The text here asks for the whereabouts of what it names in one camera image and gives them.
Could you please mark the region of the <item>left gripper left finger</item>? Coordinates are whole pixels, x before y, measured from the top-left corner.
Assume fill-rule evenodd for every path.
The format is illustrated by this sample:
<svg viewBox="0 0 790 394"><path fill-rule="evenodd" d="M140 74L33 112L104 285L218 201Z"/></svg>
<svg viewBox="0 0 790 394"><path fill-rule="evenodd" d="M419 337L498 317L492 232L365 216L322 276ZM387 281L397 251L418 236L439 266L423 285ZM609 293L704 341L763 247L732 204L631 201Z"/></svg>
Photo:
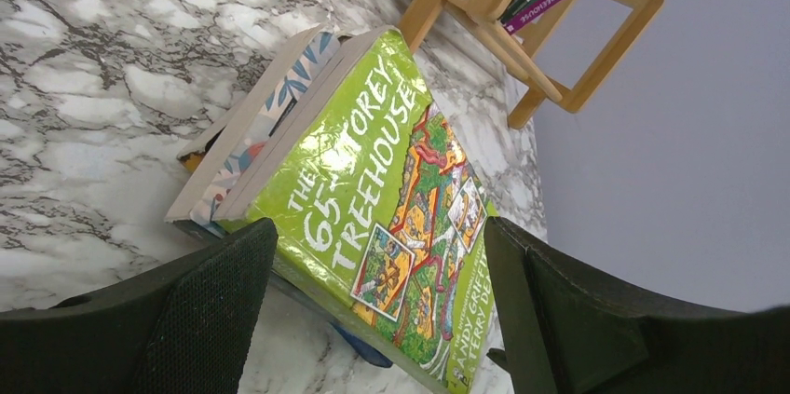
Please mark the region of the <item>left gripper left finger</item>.
<svg viewBox="0 0 790 394"><path fill-rule="evenodd" d="M278 233L263 219L114 285L1 316L5 393L234 393Z"/></svg>

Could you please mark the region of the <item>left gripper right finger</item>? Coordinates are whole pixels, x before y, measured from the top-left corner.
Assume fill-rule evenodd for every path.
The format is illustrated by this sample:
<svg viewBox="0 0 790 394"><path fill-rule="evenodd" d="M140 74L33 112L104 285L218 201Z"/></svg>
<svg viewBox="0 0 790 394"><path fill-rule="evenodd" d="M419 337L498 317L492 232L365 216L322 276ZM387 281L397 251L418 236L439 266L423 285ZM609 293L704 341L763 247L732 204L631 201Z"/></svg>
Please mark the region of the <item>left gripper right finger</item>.
<svg viewBox="0 0 790 394"><path fill-rule="evenodd" d="M640 288L490 217L484 245L518 393L785 393L789 309L703 306Z"/></svg>

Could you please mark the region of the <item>lime green treehouse book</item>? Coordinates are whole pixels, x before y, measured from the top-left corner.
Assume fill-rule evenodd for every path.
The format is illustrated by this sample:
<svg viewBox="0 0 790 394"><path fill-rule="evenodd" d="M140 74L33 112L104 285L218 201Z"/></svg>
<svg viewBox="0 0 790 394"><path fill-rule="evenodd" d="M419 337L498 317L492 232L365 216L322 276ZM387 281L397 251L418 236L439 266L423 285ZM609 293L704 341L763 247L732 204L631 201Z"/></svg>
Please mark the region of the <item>lime green treehouse book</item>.
<svg viewBox="0 0 790 394"><path fill-rule="evenodd" d="M269 219L282 277L439 393L471 390L495 208L401 32L346 41L213 220Z"/></svg>

